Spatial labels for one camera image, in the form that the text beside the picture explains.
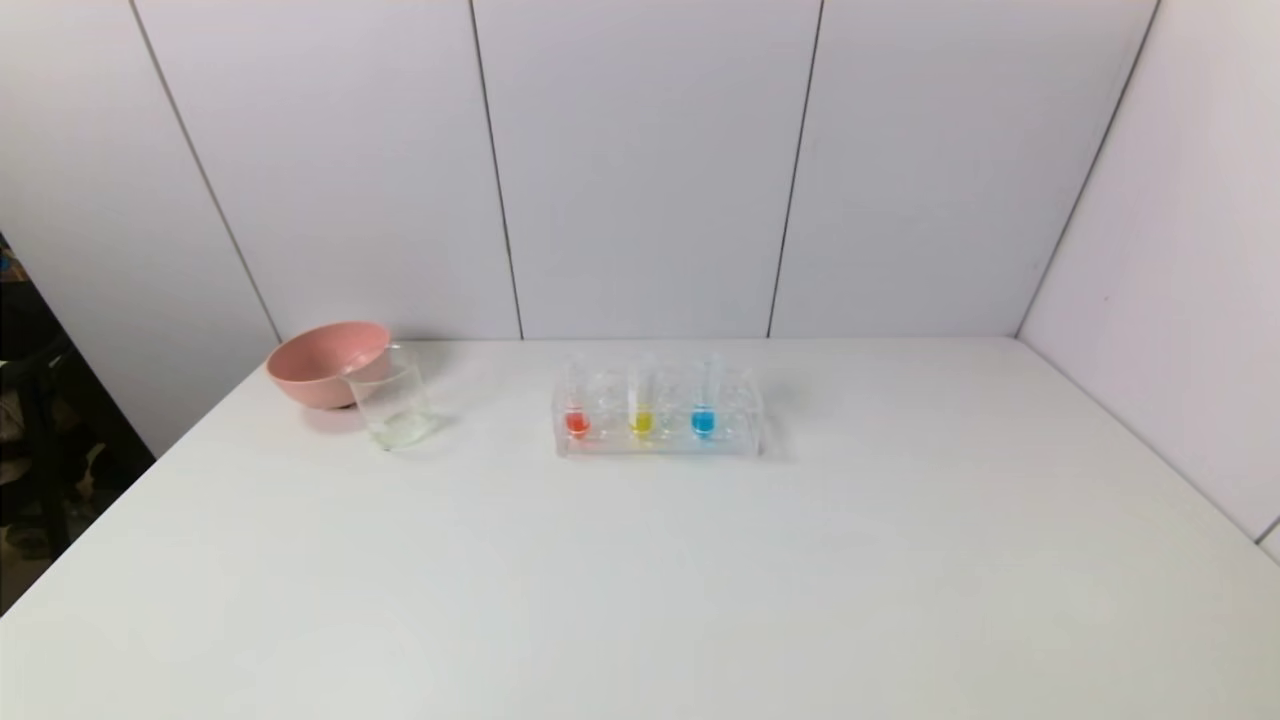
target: bowl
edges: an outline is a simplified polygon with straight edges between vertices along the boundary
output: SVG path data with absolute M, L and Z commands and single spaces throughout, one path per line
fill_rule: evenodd
M 378 323 L 334 323 L 307 331 L 266 359 L 266 373 L 284 395 L 307 407 L 346 407 L 356 402 L 342 374 L 356 357 L 378 357 L 392 333 Z

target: test tube rack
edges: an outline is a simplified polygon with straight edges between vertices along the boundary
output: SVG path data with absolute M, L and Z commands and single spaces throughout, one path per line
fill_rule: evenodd
M 552 427 L 561 456 L 759 455 L 764 402 L 750 370 L 712 360 L 602 368 L 579 359 L 556 384 Z

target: empty test tube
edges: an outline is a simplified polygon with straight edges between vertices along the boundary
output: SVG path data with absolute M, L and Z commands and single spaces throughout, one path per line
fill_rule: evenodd
M 716 430 L 716 405 L 719 401 L 719 386 L 723 374 L 724 363 L 719 355 L 712 355 L 698 366 L 698 377 L 694 384 L 694 411 L 690 416 L 694 425 L 694 434 L 698 437 L 710 437 Z

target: white wall panel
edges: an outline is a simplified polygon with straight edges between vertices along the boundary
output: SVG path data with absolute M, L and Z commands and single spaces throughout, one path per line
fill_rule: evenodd
M 124 0 L 0 3 L 0 228 L 157 455 L 275 345 Z
M 1276 28 L 1161 4 L 1020 336 L 1251 538 L 1280 515 Z
M 283 334 L 518 337 L 467 0 L 138 10 Z
M 763 337 L 817 0 L 475 4 L 526 337 Z
M 1258 543 L 1258 547 L 1261 547 L 1263 552 L 1270 555 L 1272 560 L 1280 562 L 1280 532 L 1271 530 L 1271 534 L 1262 538 L 1262 542 Z
M 838 0 L 773 336 L 1012 334 L 1153 0 Z

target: glass beaker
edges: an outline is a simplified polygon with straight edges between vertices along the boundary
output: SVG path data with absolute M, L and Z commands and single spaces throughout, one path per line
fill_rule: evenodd
M 374 442 L 383 450 L 408 447 L 431 430 L 417 354 L 403 345 L 353 357 L 342 378 L 351 386 Z

